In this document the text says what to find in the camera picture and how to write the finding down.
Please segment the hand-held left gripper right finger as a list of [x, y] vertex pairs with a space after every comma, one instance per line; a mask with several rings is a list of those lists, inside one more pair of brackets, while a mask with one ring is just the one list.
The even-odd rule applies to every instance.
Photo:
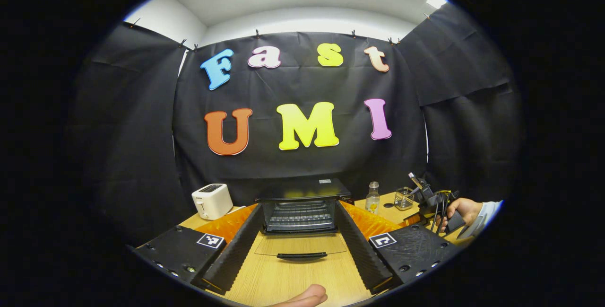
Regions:
[[357, 271], [372, 293], [410, 286], [428, 277], [462, 250], [421, 223], [364, 236], [352, 204], [335, 204], [335, 221]]

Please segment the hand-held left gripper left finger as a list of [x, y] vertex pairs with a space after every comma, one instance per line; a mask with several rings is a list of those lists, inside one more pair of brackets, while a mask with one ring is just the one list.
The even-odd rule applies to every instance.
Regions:
[[132, 251], [178, 281], [225, 295], [263, 220], [263, 208], [252, 204], [196, 229], [177, 225]]

